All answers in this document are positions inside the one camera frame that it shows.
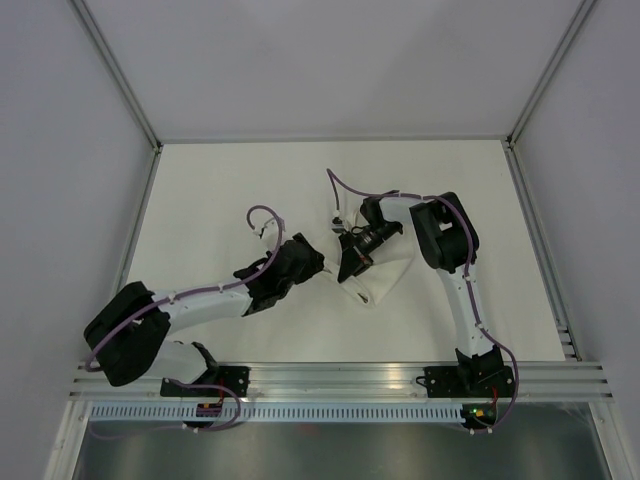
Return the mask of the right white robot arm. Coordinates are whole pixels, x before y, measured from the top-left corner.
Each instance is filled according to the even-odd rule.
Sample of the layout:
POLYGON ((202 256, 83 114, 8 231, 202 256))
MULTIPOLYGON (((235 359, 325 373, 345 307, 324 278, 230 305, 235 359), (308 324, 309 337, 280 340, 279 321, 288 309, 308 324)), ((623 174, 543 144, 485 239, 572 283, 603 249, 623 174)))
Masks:
POLYGON ((456 329, 457 384, 469 395, 482 393, 504 361, 482 323, 474 278, 479 238, 458 196, 448 192, 428 200, 399 193, 367 197, 360 213, 368 224, 357 233, 339 235, 337 282, 342 284, 371 268, 372 253, 411 225, 420 253, 438 274, 449 301, 456 329))

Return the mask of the white cloth napkin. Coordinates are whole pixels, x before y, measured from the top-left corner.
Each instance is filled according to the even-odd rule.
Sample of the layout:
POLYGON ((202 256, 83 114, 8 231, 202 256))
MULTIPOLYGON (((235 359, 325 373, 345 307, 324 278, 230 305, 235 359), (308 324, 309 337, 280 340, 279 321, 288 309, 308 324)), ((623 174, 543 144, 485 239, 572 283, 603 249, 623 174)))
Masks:
MULTIPOLYGON (((347 228, 344 234, 356 234, 368 224, 359 212, 360 209, 347 216, 343 214, 340 207, 335 210, 340 212, 347 228)), ((269 252, 275 251, 277 253, 280 246, 295 235, 285 233, 281 245, 277 246, 278 228, 283 225, 284 222, 282 220, 275 218, 270 218, 263 224, 262 227, 266 228, 266 232, 261 241, 269 252)), ((379 305, 406 273, 414 258, 415 248, 411 244, 411 239, 404 235, 403 227, 402 234, 395 234, 370 253, 373 259, 373 265, 370 268, 359 276, 350 277, 344 283, 339 283, 337 276, 341 256, 340 236, 332 232, 330 228, 330 231, 326 234, 311 240, 307 239, 311 246, 325 257, 324 269, 311 279, 322 279, 332 288, 341 290, 345 295, 364 307, 373 308, 379 305)))

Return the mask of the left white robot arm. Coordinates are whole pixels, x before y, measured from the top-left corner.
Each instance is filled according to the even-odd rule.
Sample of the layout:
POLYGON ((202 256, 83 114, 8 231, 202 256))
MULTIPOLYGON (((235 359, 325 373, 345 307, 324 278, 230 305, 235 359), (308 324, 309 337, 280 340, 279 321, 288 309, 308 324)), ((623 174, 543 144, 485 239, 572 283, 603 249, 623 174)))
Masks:
POLYGON ((162 293, 141 281, 125 285, 85 327, 84 339, 114 387, 145 375, 163 378, 195 395, 212 393, 221 367, 199 342, 170 341, 180 330, 270 309, 324 269, 325 257, 298 233, 278 250, 233 273, 227 285, 162 293))

